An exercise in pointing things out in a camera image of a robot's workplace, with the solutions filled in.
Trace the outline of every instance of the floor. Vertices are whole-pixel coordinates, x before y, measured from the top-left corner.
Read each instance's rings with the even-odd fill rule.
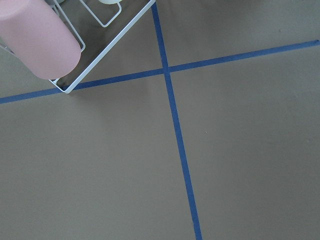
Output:
[[[68,95],[0,51],[1,239],[320,239],[319,9],[159,0]]]

